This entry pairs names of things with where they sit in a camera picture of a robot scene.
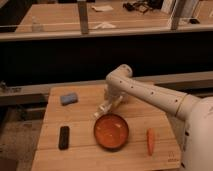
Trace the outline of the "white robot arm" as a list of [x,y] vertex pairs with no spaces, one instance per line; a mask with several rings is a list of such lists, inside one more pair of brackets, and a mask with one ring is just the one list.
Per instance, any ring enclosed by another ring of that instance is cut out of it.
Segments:
[[107,98],[125,92],[185,122],[179,171],[213,171],[213,97],[199,98],[132,79],[122,64],[106,76]]

